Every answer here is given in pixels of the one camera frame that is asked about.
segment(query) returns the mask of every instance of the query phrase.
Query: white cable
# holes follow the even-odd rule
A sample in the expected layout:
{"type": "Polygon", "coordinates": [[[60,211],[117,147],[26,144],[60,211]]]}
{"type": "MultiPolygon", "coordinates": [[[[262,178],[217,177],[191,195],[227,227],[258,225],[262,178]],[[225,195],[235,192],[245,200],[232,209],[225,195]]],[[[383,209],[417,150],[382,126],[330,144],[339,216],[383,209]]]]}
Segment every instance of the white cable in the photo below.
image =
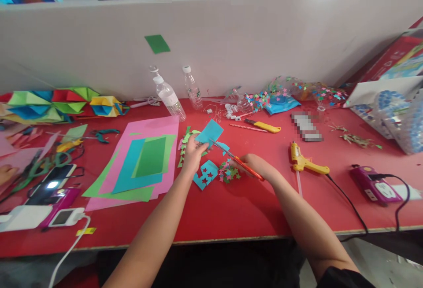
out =
{"type": "Polygon", "coordinates": [[[66,252],[65,255],[63,255],[62,259],[60,260],[60,262],[57,263],[56,268],[53,271],[52,277],[50,279],[50,283],[48,284],[48,288],[52,288],[54,285],[54,279],[56,278],[56,274],[57,271],[59,270],[60,265],[63,263],[63,261],[65,260],[65,258],[69,255],[69,253],[73,250],[73,248],[75,247],[75,245],[78,243],[78,241],[81,239],[82,235],[85,234],[85,231],[88,228],[89,223],[91,222],[91,218],[88,215],[83,214],[82,218],[86,218],[87,219],[87,224],[85,225],[84,229],[82,229],[81,234],[78,236],[78,238],[76,239],[75,243],[70,247],[70,249],[66,252]]]}

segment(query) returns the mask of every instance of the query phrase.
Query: water bottle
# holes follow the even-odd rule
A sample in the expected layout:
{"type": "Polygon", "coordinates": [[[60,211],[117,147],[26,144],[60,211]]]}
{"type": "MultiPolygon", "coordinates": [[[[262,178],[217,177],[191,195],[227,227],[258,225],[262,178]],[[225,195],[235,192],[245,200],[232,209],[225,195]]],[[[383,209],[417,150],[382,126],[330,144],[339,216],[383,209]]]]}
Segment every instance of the water bottle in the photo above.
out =
{"type": "Polygon", "coordinates": [[[163,101],[164,105],[166,105],[169,113],[179,116],[179,122],[186,120],[181,102],[179,102],[172,87],[163,80],[162,76],[159,74],[159,69],[156,66],[150,66],[150,72],[154,74],[153,81],[156,84],[157,95],[163,101]]]}
{"type": "Polygon", "coordinates": [[[191,67],[185,66],[182,68],[182,70],[185,73],[185,87],[188,91],[191,104],[193,105],[194,109],[199,110],[203,108],[203,102],[201,101],[200,89],[196,85],[193,75],[191,74],[191,67]]]}

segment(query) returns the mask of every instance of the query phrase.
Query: phone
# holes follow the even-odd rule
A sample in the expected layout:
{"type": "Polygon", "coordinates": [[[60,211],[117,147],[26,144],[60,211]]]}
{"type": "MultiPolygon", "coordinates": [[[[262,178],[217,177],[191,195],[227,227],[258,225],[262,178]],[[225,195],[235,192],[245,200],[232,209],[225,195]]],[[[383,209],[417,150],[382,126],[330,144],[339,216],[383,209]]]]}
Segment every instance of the phone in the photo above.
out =
{"type": "Polygon", "coordinates": [[[63,209],[49,223],[48,227],[71,226],[78,222],[84,214],[84,208],[63,209]]]}
{"type": "Polygon", "coordinates": [[[28,195],[25,205],[46,205],[45,200],[50,198],[57,189],[65,185],[75,168],[75,164],[54,167],[44,180],[34,188],[32,194],[28,195]]]}

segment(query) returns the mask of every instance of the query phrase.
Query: purple device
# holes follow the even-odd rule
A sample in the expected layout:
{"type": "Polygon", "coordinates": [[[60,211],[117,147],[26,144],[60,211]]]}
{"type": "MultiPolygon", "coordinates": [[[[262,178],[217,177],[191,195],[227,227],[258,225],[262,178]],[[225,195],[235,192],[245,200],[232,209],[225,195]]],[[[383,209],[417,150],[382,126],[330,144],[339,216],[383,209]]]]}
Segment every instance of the purple device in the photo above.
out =
{"type": "Polygon", "coordinates": [[[350,174],[371,201],[378,202],[383,207],[386,207],[388,202],[403,201],[398,193],[396,193],[384,179],[377,181],[370,179],[369,175],[378,174],[373,167],[355,167],[350,170],[350,174]]]}
{"type": "Polygon", "coordinates": [[[50,200],[51,206],[53,206],[53,210],[51,213],[45,218],[43,222],[40,223],[39,227],[45,228],[48,227],[50,222],[56,216],[56,213],[59,212],[61,209],[69,208],[72,203],[75,201],[78,194],[81,192],[81,189],[76,188],[64,188],[56,190],[52,196],[48,199],[50,200]]]}

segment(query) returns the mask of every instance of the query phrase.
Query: glue gun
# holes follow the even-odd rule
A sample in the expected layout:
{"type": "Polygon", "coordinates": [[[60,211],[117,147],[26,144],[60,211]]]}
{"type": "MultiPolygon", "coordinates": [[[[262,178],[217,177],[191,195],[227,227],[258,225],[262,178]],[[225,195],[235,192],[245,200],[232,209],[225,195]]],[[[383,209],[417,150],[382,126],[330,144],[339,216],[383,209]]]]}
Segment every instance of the glue gun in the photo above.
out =
{"type": "Polygon", "coordinates": [[[296,142],[292,142],[291,144],[291,160],[294,162],[293,168],[295,171],[303,171],[304,168],[308,168],[317,172],[318,174],[329,173],[329,167],[315,165],[311,161],[308,161],[306,158],[304,158],[296,142]]]}

